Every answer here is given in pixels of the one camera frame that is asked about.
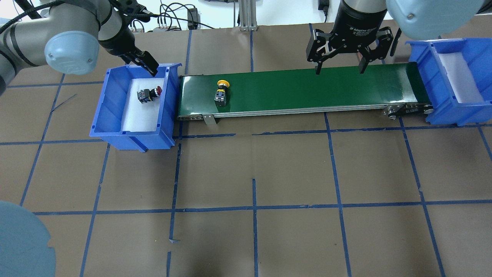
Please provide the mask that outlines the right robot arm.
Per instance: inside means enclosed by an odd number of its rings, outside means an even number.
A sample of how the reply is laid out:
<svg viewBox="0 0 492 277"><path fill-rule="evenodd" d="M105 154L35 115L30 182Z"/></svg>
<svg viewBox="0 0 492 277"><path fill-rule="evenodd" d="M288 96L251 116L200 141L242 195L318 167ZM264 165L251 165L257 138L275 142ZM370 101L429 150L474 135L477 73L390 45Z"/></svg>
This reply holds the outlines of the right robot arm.
<svg viewBox="0 0 492 277"><path fill-rule="evenodd" d="M490 0L342 0L332 30L311 32L306 60L320 74L329 58L359 53L359 72L364 73L369 63L394 55L402 34L435 39L490 11Z"/></svg>

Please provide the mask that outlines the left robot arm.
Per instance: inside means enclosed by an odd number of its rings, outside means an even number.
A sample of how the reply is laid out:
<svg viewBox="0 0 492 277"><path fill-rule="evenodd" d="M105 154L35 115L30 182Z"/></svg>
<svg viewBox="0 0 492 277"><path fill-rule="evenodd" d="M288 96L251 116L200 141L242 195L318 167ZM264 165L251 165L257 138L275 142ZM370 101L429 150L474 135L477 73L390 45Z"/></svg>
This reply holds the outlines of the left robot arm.
<svg viewBox="0 0 492 277"><path fill-rule="evenodd" d="M49 65L63 74L92 72L100 48L126 64L140 65L153 77L158 62L135 45L129 29L134 19L156 14L136 0L26 0L22 14L1 25L1 92L25 68Z"/></svg>

